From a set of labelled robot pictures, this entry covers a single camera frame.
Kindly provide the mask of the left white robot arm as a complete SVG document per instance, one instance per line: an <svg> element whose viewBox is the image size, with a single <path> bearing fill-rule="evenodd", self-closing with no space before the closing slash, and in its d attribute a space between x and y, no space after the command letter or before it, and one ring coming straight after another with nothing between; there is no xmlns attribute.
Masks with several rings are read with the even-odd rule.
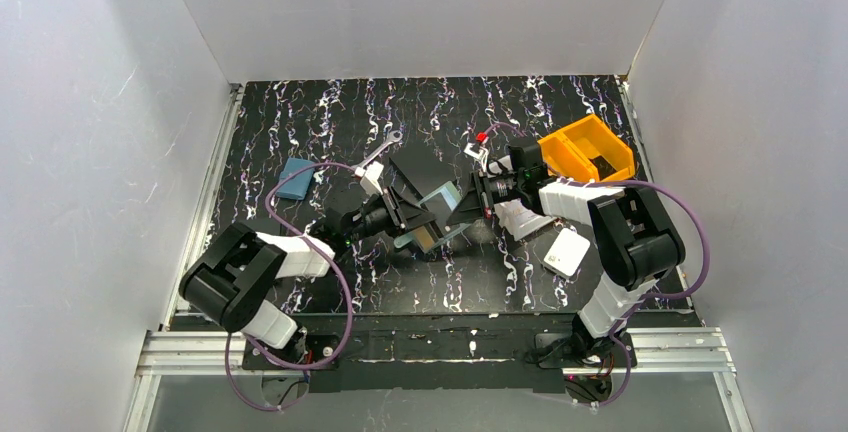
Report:
<svg viewBox="0 0 848 432"><path fill-rule="evenodd" d="M305 331L267 298L283 278L319 278L331 260L362 239L385 233L413 233L425 246L436 217L393 188L358 207L332 204L310 234L281 236L257 232L244 223L225 228L184 273L179 294L227 332L242 332L283 350Z"/></svg>

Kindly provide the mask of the green card holder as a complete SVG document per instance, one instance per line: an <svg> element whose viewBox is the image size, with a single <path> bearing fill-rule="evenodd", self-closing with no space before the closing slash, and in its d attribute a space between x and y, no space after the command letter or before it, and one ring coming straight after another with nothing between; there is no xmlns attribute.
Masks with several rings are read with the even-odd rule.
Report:
<svg viewBox="0 0 848 432"><path fill-rule="evenodd" d="M433 219L422 227L394 238L394 248L398 250L412 248L422 253L428 253L463 233L470 226L469 222L447 224L447 219L457 207L460 199L460 192L451 181L445 182L425 195L416 205L430 212Z"/></svg>

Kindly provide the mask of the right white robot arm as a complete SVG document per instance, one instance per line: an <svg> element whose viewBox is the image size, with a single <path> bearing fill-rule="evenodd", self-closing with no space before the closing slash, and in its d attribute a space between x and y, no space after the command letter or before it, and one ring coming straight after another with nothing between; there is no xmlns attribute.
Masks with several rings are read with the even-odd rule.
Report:
<svg viewBox="0 0 848 432"><path fill-rule="evenodd" d="M470 174L448 224L482 219L496 204L518 200L537 215L590 226L603 271L573 321L572 340L589 346L613 337L630 309L686 257L660 197L641 181L603 185L557 179L533 139L522 138L508 150L510 169Z"/></svg>

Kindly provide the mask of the grey credit card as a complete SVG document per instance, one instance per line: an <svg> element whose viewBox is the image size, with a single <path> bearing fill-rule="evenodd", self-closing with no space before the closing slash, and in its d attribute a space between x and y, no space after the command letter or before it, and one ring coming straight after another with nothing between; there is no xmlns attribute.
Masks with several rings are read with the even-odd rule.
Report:
<svg viewBox="0 0 848 432"><path fill-rule="evenodd" d="M457 207L462 196L452 181L445 182L423 197L418 205L435 215L449 216Z"/></svg>

